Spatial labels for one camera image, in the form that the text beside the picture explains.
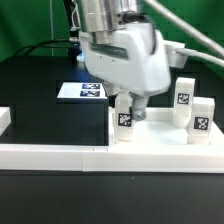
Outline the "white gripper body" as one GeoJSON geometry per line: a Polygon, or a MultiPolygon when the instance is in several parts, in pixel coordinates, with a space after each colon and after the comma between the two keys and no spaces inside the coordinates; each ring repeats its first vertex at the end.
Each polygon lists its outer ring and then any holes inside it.
{"type": "Polygon", "coordinates": [[[90,74],[140,96],[164,93],[171,83],[163,36],[150,23],[128,23],[111,32],[108,45],[79,34],[90,74]]]}

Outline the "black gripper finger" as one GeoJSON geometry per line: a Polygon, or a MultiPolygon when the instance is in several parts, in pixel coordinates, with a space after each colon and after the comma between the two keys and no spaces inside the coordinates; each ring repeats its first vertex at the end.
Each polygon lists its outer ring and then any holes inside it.
{"type": "Polygon", "coordinates": [[[146,118],[146,107],[148,100],[148,97],[142,97],[135,94],[132,95],[131,112],[135,121],[142,121],[146,118]]]}
{"type": "Polygon", "coordinates": [[[124,88],[107,81],[104,82],[104,87],[108,96],[114,96],[125,91],[124,88]]]}

